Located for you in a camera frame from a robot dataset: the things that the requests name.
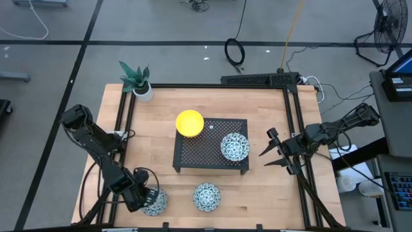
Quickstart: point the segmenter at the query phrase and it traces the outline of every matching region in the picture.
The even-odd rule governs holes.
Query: black mesh table
[[[176,131],[173,167],[180,168],[236,169],[244,175],[249,170],[249,156],[239,162],[226,159],[220,151],[220,142],[230,133],[247,138],[246,119],[205,119],[203,131],[194,138],[187,138]]]

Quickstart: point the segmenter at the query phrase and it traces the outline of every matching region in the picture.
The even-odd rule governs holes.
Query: electric fan
[[[407,5],[405,0],[384,0],[377,10],[373,31],[356,37],[355,47],[358,56],[381,67],[388,63],[392,51],[399,47],[404,38],[407,25]],[[359,53],[358,39],[366,37],[365,42],[372,34],[376,49],[388,55],[384,64],[378,64]]]

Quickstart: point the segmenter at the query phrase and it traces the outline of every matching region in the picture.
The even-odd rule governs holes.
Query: white container
[[[142,102],[148,102],[153,98],[153,90],[152,86],[149,85],[149,90],[145,94],[138,94],[135,90],[133,90],[133,93],[136,95],[137,100],[142,101]]]
[[[341,176],[336,178],[337,191],[339,193],[345,193],[353,191],[356,188],[356,184],[352,181],[350,176]]]
[[[381,179],[375,179],[374,181],[382,185]],[[365,197],[377,197],[384,194],[384,190],[370,180],[360,183],[358,188]]]

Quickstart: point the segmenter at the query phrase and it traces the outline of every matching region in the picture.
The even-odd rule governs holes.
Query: yellow cable
[[[301,3],[299,4],[299,9],[297,9],[297,12],[296,12],[294,21],[293,21],[293,23],[292,23],[292,26],[290,27],[289,34],[288,34],[288,38],[286,39],[285,49],[283,50],[283,58],[282,58],[282,63],[281,63],[281,68],[282,68],[282,69],[283,69],[283,63],[284,63],[285,57],[286,57],[286,51],[287,51],[287,49],[288,49],[289,39],[290,39],[290,36],[292,35],[292,31],[294,30],[294,27],[295,27],[297,18],[299,17],[299,14],[300,14],[301,11],[302,11],[303,3],[304,3],[304,0],[301,0]]]

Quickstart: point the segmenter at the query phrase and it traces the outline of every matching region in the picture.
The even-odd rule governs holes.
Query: green plant
[[[119,61],[119,63],[123,71],[126,73],[126,75],[123,75],[120,78],[125,84],[123,92],[128,93],[134,89],[143,90],[149,79],[149,67],[147,66],[142,73],[140,67],[137,68],[137,71],[134,71],[125,62]]]

